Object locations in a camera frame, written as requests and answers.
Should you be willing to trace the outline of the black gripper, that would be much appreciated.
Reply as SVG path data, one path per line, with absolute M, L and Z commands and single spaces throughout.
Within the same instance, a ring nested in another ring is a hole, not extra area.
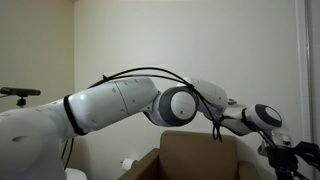
M 320 148 L 317 144 L 301 141 L 294 148 L 268 148 L 269 165 L 275 170 L 277 180 L 309 180 L 298 172 L 298 159 L 320 171 Z

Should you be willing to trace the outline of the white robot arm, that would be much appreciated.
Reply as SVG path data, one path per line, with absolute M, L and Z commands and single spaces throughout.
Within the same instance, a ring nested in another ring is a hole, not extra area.
M 0 116 L 0 179 L 67 180 L 62 142 L 140 112 L 163 127 L 184 126 L 201 112 L 238 136 L 261 132 L 259 153 L 269 159 L 279 179 L 297 174 L 298 158 L 319 166 L 319 146 L 307 142 L 292 146 L 274 108 L 256 104 L 226 116 L 226 107 L 226 92 L 206 81 L 185 78 L 160 92 L 151 79 L 130 77 L 105 81 L 45 105 L 5 111 Z

